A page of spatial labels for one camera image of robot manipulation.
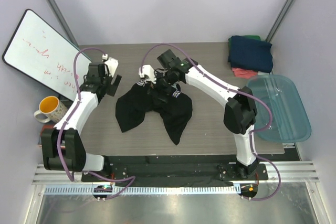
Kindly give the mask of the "black printed t-shirt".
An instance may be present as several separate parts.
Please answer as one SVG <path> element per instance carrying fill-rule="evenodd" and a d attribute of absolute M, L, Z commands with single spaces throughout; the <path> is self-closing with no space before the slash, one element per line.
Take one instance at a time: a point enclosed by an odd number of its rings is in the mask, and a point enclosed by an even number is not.
<path fill-rule="evenodd" d="M 117 99 L 115 116 L 119 128 L 121 132 L 127 132 L 139 126 L 146 113 L 154 111 L 162 118 L 171 141 L 178 145 L 193 114 L 192 100 L 181 92 L 179 84 L 172 85 L 170 92 L 162 93 L 164 101 L 149 93 L 156 90 L 149 82 L 140 80 Z"/>

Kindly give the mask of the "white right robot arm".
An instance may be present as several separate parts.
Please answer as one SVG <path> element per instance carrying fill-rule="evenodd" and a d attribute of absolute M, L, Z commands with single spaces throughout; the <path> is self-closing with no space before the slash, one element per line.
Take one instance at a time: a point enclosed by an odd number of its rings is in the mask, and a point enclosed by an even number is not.
<path fill-rule="evenodd" d="M 236 144 L 238 176 L 242 179 L 254 176 L 258 166 L 253 134 L 257 108 L 251 89 L 230 85 L 196 61 L 188 58 L 181 60 L 170 49 L 159 55 L 157 60 L 165 70 L 158 84 L 168 86 L 184 82 L 203 91 L 224 108 L 223 123 L 233 133 Z"/>

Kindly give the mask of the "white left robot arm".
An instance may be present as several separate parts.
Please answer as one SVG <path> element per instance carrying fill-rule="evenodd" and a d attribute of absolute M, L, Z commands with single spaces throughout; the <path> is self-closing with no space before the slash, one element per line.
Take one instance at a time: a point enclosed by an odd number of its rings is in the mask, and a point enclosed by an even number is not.
<path fill-rule="evenodd" d="M 46 170 L 65 170 L 69 172 L 101 172 L 106 170 L 102 155 L 86 152 L 80 134 L 93 110 L 107 94 L 114 96 L 121 80 L 115 72 L 118 61 L 90 63 L 80 92 L 65 114 L 52 128 L 41 133 L 43 165 Z"/>

